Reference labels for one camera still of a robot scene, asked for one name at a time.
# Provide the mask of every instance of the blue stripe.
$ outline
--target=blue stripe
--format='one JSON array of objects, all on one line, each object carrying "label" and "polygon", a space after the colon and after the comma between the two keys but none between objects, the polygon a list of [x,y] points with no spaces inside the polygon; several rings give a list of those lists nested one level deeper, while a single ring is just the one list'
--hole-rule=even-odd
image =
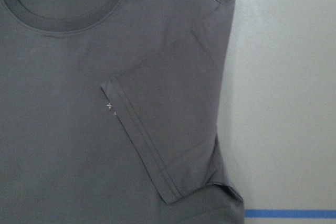
[{"label": "blue stripe", "polygon": [[245,209],[245,217],[336,219],[336,210]]}]

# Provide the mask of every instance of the crew neck collar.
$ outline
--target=crew neck collar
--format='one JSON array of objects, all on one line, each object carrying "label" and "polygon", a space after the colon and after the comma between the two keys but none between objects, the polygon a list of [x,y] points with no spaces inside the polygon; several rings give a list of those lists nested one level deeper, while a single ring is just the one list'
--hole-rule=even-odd
[{"label": "crew neck collar", "polygon": [[32,28],[51,33],[67,33],[86,29],[111,15],[122,0],[107,0],[103,6],[86,16],[72,19],[52,19],[38,16],[26,9],[19,0],[4,0],[4,5],[19,21]]}]

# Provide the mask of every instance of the sleeve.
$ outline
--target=sleeve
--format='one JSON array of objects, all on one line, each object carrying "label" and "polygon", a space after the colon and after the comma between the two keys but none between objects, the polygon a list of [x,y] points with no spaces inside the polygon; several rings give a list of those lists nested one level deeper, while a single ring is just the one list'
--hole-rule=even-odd
[{"label": "sleeve", "polygon": [[222,0],[176,40],[101,83],[166,204],[212,184],[243,200],[217,138],[234,6]]}]

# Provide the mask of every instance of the gray t-shirt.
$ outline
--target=gray t-shirt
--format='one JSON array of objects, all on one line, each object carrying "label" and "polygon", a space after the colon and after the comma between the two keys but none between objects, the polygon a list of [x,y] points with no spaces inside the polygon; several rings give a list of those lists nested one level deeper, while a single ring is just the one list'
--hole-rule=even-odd
[{"label": "gray t-shirt", "polygon": [[217,136],[234,6],[0,0],[0,223],[244,223]]}]

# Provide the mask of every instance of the white surface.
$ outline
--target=white surface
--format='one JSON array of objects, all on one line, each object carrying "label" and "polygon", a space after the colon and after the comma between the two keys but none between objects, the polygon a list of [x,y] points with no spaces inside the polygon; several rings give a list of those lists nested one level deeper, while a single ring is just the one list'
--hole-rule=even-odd
[{"label": "white surface", "polygon": [[335,41],[336,0],[236,0],[218,135],[246,209],[336,209]]}]

